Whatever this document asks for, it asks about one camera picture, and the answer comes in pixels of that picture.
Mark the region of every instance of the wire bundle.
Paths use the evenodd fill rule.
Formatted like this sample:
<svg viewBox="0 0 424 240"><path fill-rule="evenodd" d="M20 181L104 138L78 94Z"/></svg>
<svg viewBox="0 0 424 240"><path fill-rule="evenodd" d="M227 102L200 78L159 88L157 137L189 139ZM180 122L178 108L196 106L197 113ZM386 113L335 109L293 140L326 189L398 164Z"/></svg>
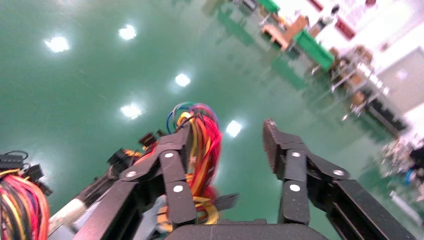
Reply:
<svg viewBox="0 0 424 240"><path fill-rule="evenodd" d="M46 240L49 204L38 186L20 169L0 172L1 240Z"/></svg>
<svg viewBox="0 0 424 240"><path fill-rule="evenodd" d="M190 125L193 135L193 143L190 151L190 173L186 174L186 180L190 186L199 221L205 224L216 224L218 211L214 206L216 191L210 186L215 174L219 156L221 153L220 126L216 114L211 108L201 103L185 102L176 105L166 119L166 129L171 134L170 119L174 132L178 132L184 125ZM146 150L144 154L127 151L127 154L141 156L134 164L137 164L155 152L155 145ZM159 211L158 222L167 232L172 231L168 222L166 209Z"/></svg>

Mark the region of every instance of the blue wire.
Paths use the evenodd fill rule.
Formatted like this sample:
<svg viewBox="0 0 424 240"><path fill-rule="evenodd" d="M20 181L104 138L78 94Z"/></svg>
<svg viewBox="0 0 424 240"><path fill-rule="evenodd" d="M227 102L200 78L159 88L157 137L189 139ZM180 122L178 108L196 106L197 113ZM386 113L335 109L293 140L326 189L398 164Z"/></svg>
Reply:
<svg viewBox="0 0 424 240"><path fill-rule="evenodd" d="M216 120L216 125L218 125L218 129L221 129L220 128L220 121L218 120L218 117L217 117L217 115L215 114L215 112L212 110L212 108L210 108L208 105L206 105L206 104L202 104L202 103L198 103L198 104L196 104L196 105L201 105L201 106L203 106L203 107L205 107L205 108L207 108L212 114L213 114L213 117L215 118L215 120Z"/></svg>
<svg viewBox="0 0 424 240"><path fill-rule="evenodd" d="M411 174L413 173L413 170L412 169L410 169L409 171L408 171L408 173L406 174L406 184L410 184L411 183Z"/></svg>
<svg viewBox="0 0 424 240"><path fill-rule="evenodd" d="M179 109L190 109L188 107L179 107L177 108L175 111L179 110ZM169 113L168 117L166 118L166 130L168 130L168 133L171 134L171 130L170 130L170 118L172 116L172 111Z"/></svg>

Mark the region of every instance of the green epoxy floor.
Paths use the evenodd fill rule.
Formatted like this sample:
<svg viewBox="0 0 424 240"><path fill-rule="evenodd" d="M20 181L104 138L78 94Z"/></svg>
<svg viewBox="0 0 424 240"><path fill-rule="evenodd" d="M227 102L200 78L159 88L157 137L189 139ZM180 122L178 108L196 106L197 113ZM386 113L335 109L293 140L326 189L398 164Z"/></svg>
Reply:
<svg viewBox="0 0 424 240"><path fill-rule="evenodd" d="M240 193L231 220L277 220L281 183L262 148L261 128L273 118L282 131L300 135L312 152L350 171L409 230L406 216L381 190L370 166L390 135L366 116L347 113L328 89L324 73L311 77L303 56L281 53L260 34L257 15L224 0L5 0L0 3L2 152L28 151L40 163L55 213L93 177L107 169L119 148L136 149L148 131L165 129L174 105L201 102L221 128L235 120L241 132L223 136L215 185ZM136 37L118 31L134 26ZM45 41L64 37L69 50L53 53ZM186 87L175 77L191 78ZM125 117L120 108L142 114ZM323 212L311 207L310 226L338 239Z"/></svg>

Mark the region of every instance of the black connector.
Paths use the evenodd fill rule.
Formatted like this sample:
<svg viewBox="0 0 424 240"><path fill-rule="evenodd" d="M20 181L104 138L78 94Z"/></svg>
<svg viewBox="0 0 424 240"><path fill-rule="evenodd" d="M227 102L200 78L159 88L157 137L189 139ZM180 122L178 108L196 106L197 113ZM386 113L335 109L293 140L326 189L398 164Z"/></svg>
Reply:
<svg viewBox="0 0 424 240"><path fill-rule="evenodd" d="M156 143L156 137L155 135L153 135L152 132L148 132L146 135L144 135L138 140L138 143L148 148L152 144Z"/></svg>
<svg viewBox="0 0 424 240"><path fill-rule="evenodd" d="M113 166L114 170L121 173L125 169L133 165L133 157L128 156L125 151L121 148L116 151L107 162Z"/></svg>
<svg viewBox="0 0 424 240"><path fill-rule="evenodd" d="M158 129L157 132L156 132L156 134L159 137L163 137L163 136L166 136L167 135L164 131L162 131L162 129Z"/></svg>
<svg viewBox="0 0 424 240"><path fill-rule="evenodd" d="M23 175L24 177L29 177L29 180L33 183L36 183L40 178L44 176L43 171L39 164L30 166Z"/></svg>
<svg viewBox="0 0 424 240"><path fill-rule="evenodd" d="M43 192L44 195L46 196L50 196L50 194L53 193L53 190L51 190L46 184L44 184L41 181L38 181L36 185L40 188L41 192Z"/></svg>
<svg viewBox="0 0 424 240"><path fill-rule="evenodd" d="M21 155L0 155L0 170L22 169L24 167L24 157Z"/></svg>

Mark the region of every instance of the red trim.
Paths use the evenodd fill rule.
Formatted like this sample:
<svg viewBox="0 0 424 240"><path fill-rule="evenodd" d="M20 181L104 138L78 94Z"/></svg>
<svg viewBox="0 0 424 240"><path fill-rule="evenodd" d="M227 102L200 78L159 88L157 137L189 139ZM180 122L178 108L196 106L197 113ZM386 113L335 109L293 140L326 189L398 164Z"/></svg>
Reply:
<svg viewBox="0 0 424 240"><path fill-rule="evenodd" d="M312 6L314 6L316 8L316 10L318 10L318 12L321 12L324 9L324 6L321 5L321 3L317 0L308 0L310 2L310 4L312 4Z"/></svg>
<svg viewBox="0 0 424 240"><path fill-rule="evenodd" d="M324 9L324 6L318 0L308 0L312 6L318 10L318 12ZM356 32L346 24L342 19L338 19L335 27L341 32L341 34L348 40L351 40L355 37Z"/></svg>

